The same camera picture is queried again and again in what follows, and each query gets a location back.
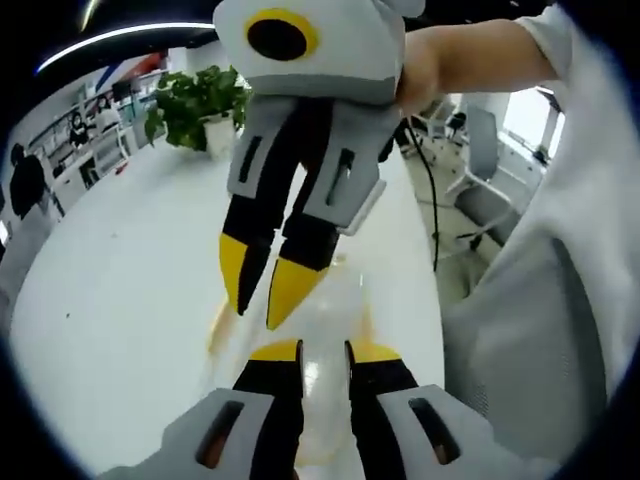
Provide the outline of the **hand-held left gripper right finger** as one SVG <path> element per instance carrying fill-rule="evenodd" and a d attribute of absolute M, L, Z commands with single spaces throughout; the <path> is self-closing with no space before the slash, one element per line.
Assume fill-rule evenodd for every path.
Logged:
<path fill-rule="evenodd" d="M 419 385 L 402 357 L 348 341 L 351 428 L 368 479 L 548 479 L 555 463 L 500 444 L 491 424 L 436 385 Z"/>

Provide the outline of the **person's right hand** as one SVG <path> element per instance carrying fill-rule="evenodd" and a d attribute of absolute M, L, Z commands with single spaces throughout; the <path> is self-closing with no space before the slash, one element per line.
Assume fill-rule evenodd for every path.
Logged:
<path fill-rule="evenodd" d="M 425 110 L 439 95 L 439 58 L 447 28 L 434 26 L 405 35 L 404 60 L 396 104 L 404 117 Z"/>

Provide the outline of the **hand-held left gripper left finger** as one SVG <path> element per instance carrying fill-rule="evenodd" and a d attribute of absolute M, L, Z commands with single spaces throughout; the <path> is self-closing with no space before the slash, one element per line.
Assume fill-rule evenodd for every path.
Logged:
<path fill-rule="evenodd" d="M 232 388 L 217 388 L 164 430 L 160 448 L 101 479 L 294 479 L 304 425 L 302 342 L 255 350 Z"/>

